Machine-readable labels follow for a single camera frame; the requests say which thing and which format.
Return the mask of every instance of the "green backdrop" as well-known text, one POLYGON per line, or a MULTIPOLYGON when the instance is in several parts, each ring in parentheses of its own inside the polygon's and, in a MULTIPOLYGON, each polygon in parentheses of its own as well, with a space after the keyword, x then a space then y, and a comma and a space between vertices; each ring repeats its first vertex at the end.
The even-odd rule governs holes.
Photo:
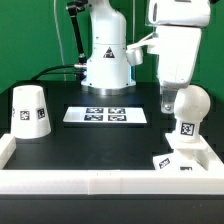
MULTIPOLYGON (((58 21, 66 64, 77 62, 77 49, 68 0, 57 0, 58 21)), ((146 0, 136 0, 135 41, 151 32, 145 24, 146 0)), ((127 44, 133 42, 132 0, 111 0, 111 5, 127 19, 127 44)), ((78 17, 84 49, 91 54, 91 23, 88 11, 78 17)), ((157 82, 155 56, 147 55, 136 67, 137 82, 157 82)), ((199 84, 224 101, 224 2, 212 5, 210 24, 203 30, 192 83, 199 84)), ((54 23, 53 0, 0 1, 0 92, 18 80, 28 80, 45 68, 61 65, 54 23)), ((63 80, 62 75, 48 79, 63 80)))

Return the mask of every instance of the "white object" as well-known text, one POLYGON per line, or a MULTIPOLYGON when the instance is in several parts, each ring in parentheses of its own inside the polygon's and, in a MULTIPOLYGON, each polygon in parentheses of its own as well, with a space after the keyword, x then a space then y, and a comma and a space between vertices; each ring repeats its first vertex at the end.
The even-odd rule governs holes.
POLYGON ((216 172, 146 170, 2 170, 0 194, 224 195, 224 169, 216 172))
POLYGON ((81 123, 147 123, 142 108, 69 107, 64 122, 81 123))
POLYGON ((4 168, 15 149, 15 137, 11 134, 4 134, 0 139, 0 169, 4 168))
POLYGON ((89 9, 93 47, 82 85, 84 90, 102 95, 120 94, 135 85, 125 55, 126 20, 109 0, 90 0, 89 9))
POLYGON ((210 98, 199 86, 180 89, 174 104, 177 120, 175 137, 182 142, 198 142, 199 128, 210 109, 210 98))
POLYGON ((199 127, 210 108, 210 98, 201 87, 190 85, 180 89, 174 104, 176 129, 166 138, 173 153, 156 156, 156 170, 191 172, 219 172, 224 169, 222 161, 199 135, 199 127))
POLYGON ((153 25, 205 27, 210 4, 208 0, 150 0, 147 16, 153 25))
POLYGON ((34 85, 13 89, 11 134, 32 139, 51 132, 43 88, 34 85))

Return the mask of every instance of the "white container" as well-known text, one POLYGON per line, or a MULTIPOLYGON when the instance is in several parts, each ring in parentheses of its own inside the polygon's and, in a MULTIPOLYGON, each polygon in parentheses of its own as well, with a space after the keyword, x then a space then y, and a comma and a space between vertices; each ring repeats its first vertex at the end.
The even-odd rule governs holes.
POLYGON ((11 134, 32 139, 51 132, 43 88, 35 85, 13 89, 11 134))

